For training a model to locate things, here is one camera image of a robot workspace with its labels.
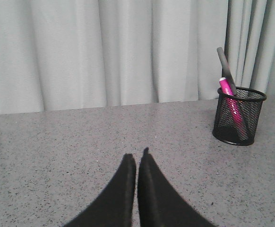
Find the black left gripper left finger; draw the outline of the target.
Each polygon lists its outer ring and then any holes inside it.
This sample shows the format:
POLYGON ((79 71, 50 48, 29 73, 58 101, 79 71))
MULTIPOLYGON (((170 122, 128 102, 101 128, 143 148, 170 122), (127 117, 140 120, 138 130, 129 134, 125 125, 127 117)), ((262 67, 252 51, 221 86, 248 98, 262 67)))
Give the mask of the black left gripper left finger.
POLYGON ((107 186, 67 227, 130 227, 135 194, 136 162, 125 154, 107 186))

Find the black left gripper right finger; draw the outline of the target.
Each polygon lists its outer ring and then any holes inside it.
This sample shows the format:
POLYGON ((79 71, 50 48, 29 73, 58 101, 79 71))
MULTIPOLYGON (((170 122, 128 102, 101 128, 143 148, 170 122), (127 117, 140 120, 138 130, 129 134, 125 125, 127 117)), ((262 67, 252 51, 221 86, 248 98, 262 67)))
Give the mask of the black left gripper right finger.
POLYGON ((137 201, 142 227, 213 227, 176 192, 165 178, 149 148, 139 165, 137 201))

